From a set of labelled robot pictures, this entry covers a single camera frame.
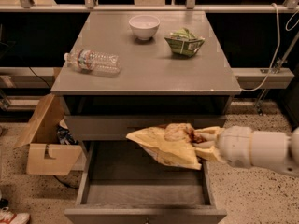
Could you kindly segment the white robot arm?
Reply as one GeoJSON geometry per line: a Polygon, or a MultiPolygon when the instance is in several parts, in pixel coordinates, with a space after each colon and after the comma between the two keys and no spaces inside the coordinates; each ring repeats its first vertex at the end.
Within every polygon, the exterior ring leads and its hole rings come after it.
{"type": "Polygon", "coordinates": [[[253,131],[250,127],[208,127],[194,131],[194,144],[234,168],[259,167],[292,177],[299,176],[299,129],[282,132],[253,131]]]}

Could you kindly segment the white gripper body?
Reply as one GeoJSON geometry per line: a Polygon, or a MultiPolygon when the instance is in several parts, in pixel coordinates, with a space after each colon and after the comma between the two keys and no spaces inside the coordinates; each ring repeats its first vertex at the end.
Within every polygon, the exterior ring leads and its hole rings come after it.
{"type": "Polygon", "coordinates": [[[250,168],[249,157],[252,129],[233,126],[225,129],[219,136],[217,146],[221,156],[235,168],[250,168]]]}

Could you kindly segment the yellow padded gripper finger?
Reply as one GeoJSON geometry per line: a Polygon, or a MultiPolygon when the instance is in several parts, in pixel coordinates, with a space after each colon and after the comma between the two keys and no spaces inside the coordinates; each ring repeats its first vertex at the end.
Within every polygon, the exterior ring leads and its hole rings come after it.
{"type": "Polygon", "coordinates": [[[219,150],[215,147],[199,148],[195,149],[195,154],[205,161],[218,161],[225,162],[225,159],[221,156],[219,150]]]}
{"type": "Polygon", "coordinates": [[[224,128],[219,126],[206,127],[203,129],[197,129],[194,131],[196,138],[201,138],[207,141],[216,141],[219,135],[224,131],[224,128]]]}

